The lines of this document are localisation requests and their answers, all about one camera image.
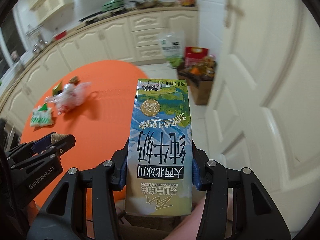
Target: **countertop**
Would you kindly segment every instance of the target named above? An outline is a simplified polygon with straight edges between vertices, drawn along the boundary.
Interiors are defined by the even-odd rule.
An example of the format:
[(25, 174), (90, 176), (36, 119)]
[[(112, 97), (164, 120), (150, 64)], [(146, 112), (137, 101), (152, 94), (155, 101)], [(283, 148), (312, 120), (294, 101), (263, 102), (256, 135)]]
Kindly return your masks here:
[(26, 64), (25, 64), (25, 69), (23, 70), (23, 72), (19, 75), (18, 78), (16, 78), (16, 80), (14, 81), (13, 85), (8, 86), (8, 88), (5, 90), (5, 92), (0, 95), (0, 111), (2, 110), (4, 103), (7, 101), (11, 91), (16, 87), (16, 85), (19, 83), (19, 81), (21, 80), (21, 78), (28, 72), (28, 70), (34, 65), (34, 63), (36, 63), (46, 52), (48, 52), (50, 49), (52, 49), (55, 45), (59, 44), (60, 42), (64, 41), (65, 39), (68, 39), (69, 37), (80, 33), (82, 31), (85, 31), (87, 29), (90, 29), (92, 27), (95, 27), (97, 25), (109, 22), (109, 21), (113, 21), (116, 19), (120, 19), (123, 17), (127, 17), (127, 16), (132, 16), (132, 15), (137, 15), (137, 14), (142, 14), (142, 13), (150, 13), (150, 12), (161, 12), (161, 11), (177, 11), (177, 10), (182, 10), (182, 11), (198, 11), (198, 7), (183, 7), (183, 6), (160, 6), (160, 7), (154, 7), (154, 8), (148, 8), (148, 9), (135, 9), (135, 10), (131, 10), (128, 11), (126, 13), (120, 14), (120, 15), (116, 15), (116, 16), (112, 16), (106, 19), (103, 19), (101, 21), (95, 22), (93, 24), (90, 25), (85, 25), (84, 22), (80, 23), (79, 25), (75, 26), (74, 28), (72, 28), (71, 30), (67, 31), (67, 35), (64, 36), (62, 39), (58, 40), (58, 41), (52, 41), (43, 51), (40, 52), (40, 54), (38, 54), (37, 56), (33, 57), (32, 59), (30, 59)]

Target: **window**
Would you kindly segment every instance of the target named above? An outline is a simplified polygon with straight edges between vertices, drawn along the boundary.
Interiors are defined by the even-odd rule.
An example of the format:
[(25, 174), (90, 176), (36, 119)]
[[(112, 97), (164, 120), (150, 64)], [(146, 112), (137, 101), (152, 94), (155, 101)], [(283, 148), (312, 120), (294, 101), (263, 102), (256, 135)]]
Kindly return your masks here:
[(26, 52), (26, 50), (21, 42), (16, 24), (14, 22), (12, 11), (10, 11), (10, 13), (5, 18), (1, 26), (1, 31), (9, 53), (11, 54), (16, 50), (18, 55), (21, 57)]
[(8, 69), (9, 69), (9, 65), (5, 60), (3, 53), (0, 49), (0, 78), (3, 77), (3, 75), (7, 72)]

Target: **orange table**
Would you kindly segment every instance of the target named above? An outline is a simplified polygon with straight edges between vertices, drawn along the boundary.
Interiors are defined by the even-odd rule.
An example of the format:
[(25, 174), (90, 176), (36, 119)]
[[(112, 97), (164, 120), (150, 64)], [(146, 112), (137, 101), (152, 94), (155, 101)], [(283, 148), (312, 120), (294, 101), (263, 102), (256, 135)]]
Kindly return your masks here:
[[(62, 174), (35, 198), (39, 206), (43, 205), (69, 168), (77, 167), (80, 171), (94, 168), (124, 147), (130, 131), (137, 80), (147, 78), (136, 66), (117, 60), (84, 65), (62, 78), (63, 84), (74, 76), (78, 76), (81, 82), (92, 83), (87, 100), (61, 115), (57, 114), (53, 104), (48, 104), (53, 109), (55, 124), (41, 128), (30, 127), (29, 116), (23, 129), (21, 142), (38, 140), (52, 131), (72, 134), (76, 138), (76, 145), (61, 156)], [(40, 98), (35, 107), (43, 105), (44, 99), (52, 95), (52, 88), (59, 82)], [(124, 191), (114, 192), (115, 200), (124, 198), (124, 195)]]

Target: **round gold badge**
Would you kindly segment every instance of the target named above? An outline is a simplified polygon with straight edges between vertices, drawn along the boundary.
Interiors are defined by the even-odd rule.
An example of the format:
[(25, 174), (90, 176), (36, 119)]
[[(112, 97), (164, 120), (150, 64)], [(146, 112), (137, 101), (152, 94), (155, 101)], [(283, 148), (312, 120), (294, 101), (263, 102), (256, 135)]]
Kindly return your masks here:
[(160, 111), (160, 104), (154, 99), (147, 99), (141, 105), (141, 111), (147, 116), (154, 116)]

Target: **tiled floor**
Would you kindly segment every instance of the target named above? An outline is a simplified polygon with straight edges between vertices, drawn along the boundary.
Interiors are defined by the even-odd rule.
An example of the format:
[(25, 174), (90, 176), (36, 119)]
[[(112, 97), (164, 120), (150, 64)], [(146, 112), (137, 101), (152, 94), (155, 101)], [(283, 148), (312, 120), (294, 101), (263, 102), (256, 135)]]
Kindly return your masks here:
[[(155, 64), (138, 66), (149, 78), (162, 78), (162, 79), (177, 79), (177, 72), (175, 69), (167, 67), (167, 64)], [(188, 87), (189, 103), (191, 112), (191, 127), (192, 139), (198, 149), (204, 150), (207, 155), (208, 152), (208, 138), (206, 133), (204, 113), (206, 106), (196, 106)]]

